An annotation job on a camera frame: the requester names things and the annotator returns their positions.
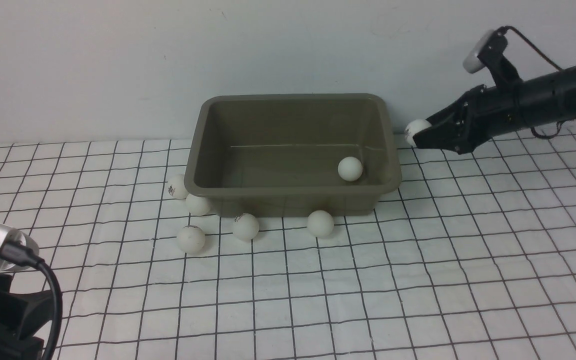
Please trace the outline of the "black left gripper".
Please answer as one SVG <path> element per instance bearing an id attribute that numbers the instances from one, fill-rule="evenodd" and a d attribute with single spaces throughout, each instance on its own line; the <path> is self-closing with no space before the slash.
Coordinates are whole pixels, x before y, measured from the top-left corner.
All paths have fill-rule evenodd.
<path id="1" fill-rule="evenodd" d="M 45 341 L 35 333 L 53 319 L 54 296 L 10 292 L 12 280 L 0 273 L 0 360 L 40 360 Z"/>

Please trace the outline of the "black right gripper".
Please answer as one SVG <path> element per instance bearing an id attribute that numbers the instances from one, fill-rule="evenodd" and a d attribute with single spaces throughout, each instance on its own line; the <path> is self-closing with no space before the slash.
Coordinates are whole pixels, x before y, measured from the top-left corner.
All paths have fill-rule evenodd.
<path id="1" fill-rule="evenodd" d="M 524 127 L 514 93 L 484 85 L 465 92 L 427 121 L 432 126 L 414 136 L 416 148 L 458 154 L 471 153 L 496 136 Z"/>

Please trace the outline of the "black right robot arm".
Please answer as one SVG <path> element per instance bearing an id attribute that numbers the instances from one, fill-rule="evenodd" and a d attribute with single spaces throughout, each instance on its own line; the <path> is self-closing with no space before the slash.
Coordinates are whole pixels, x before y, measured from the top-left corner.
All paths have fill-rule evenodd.
<path id="1" fill-rule="evenodd" d="M 524 80 L 509 88 L 476 86 L 455 102 L 406 129 L 407 141 L 423 150 L 473 152 L 494 137 L 576 120 L 576 66 Z"/>

